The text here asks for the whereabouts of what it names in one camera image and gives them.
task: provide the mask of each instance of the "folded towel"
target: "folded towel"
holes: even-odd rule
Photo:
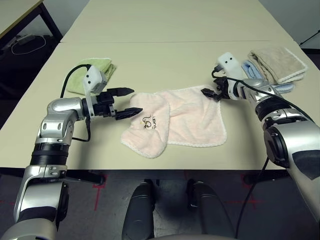
[[[220,102],[204,96],[208,85],[138,93],[130,106],[143,108],[124,131],[121,142],[146,158],[156,158],[167,144],[213,147],[227,140]]]
[[[131,126],[121,135],[121,143],[148,159],[158,157],[167,146],[168,102],[159,95],[138,93],[131,97],[130,107],[143,110],[131,118]]]
[[[257,69],[256,65],[254,65],[251,61],[244,61],[242,63],[242,69],[250,79],[264,79],[262,74]]]
[[[77,66],[80,64],[91,64],[96,66],[101,72],[105,74],[107,81],[109,81],[110,77],[117,68],[112,64],[110,58],[88,58],[80,61]],[[82,80],[85,77],[86,73],[87,69],[85,67],[79,68],[74,73],[72,73],[66,85],[66,90],[71,93],[85,95]]]
[[[250,79],[264,79],[256,65],[254,65],[251,61],[244,61],[242,64],[242,69]],[[285,94],[291,92],[295,88],[295,84],[293,82],[273,84],[272,87],[275,88],[279,93]]]
[[[285,47],[252,50],[248,57],[273,85],[301,80],[308,70],[307,65]]]

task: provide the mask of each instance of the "blue towel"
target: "blue towel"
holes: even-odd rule
[[[264,79],[256,65],[254,65],[249,60],[243,62],[242,69],[245,71],[246,75],[250,79]]]
[[[264,79],[256,65],[254,65],[249,60],[243,62],[242,69],[245,71],[245,74],[250,79]],[[291,92],[295,88],[295,85],[293,82],[289,82],[284,84],[272,85],[272,87],[275,88],[279,93],[285,94]]]

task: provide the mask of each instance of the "white wall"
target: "white wall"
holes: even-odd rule
[[[259,1],[298,44],[320,29],[320,0]],[[64,35],[88,2],[89,0],[44,0],[44,5],[48,9],[62,35]],[[21,32],[21,34],[43,35],[51,33],[42,19],[38,16]],[[320,34],[303,44],[301,47],[320,49]]]
[[[65,35],[88,2],[89,0],[44,0],[43,4],[62,35]],[[51,35],[51,32],[42,18],[37,16],[20,34]]]
[[[320,30],[320,0],[259,1],[298,44]],[[320,33],[301,47],[320,49]]]

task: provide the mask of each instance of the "desk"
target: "desk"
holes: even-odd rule
[[[0,0],[0,49],[40,15],[60,42],[62,34],[48,13],[43,0]]]
[[[63,43],[292,40],[258,0],[90,0]]]
[[[60,43],[26,91],[0,131],[0,166],[24,168],[30,163],[36,135],[50,101],[59,98],[67,73],[82,59],[109,57],[118,66],[108,88],[129,87],[137,93],[182,89],[211,84],[216,59],[231,52],[239,61],[251,49],[278,45],[271,41],[194,43]],[[320,123],[320,71],[293,41],[283,43],[308,66],[304,80],[285,98]],[[75,97],[66,92],[65,97]],[[116,97],[115,108],[129,106],[130,96]],[[91,141],[72,141],[69,169],[207,169],[257,170],[266,150],[263,131],[248,102],[223,100],[222,117],[228,138],[216,147],[168,145],[155,159],[144,158],[120,143],[130,119],[98,118],[91,123]],[[86,138],[83,121],[76,122],[74,137]],[[269,164],[269,169],[280,169]]]

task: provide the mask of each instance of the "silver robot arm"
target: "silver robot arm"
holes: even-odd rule
[[[288,101],[264,79],[242,79],[241,67],[227,52],[218,58],[212,72],[217,91],[202,93],[216,101],[220,99],[248,100],[264,131],[264,143],[269,159],[286,168],[317,222],[320,220],[320,128],[304,112]],[[224,71],[226,77],[216,77]]]
[[[30,165],[25,168],[17,195],[13,213],[16,224],[5,232],[1,240],[56,238],[59,223],[68,210],[68,184],[63,179],[67,173],[66,162],[76,121],[85,119],[88,128],[90,119],[96,116],[120,120],[142,111],[142,108],[135,107],[115,110],[113,97],[134,91],[124,87],[101,92],[107,82],[97,68],[90,69],[86,75],[90,76],[85,80],[93,85],[91,89],[85,89],[99,95],[86,94],[83,99],[59,98],[48,105],[47,115],[35,140]],[[88,140],[84,142],[90,140],[90,131],[88,134]]]

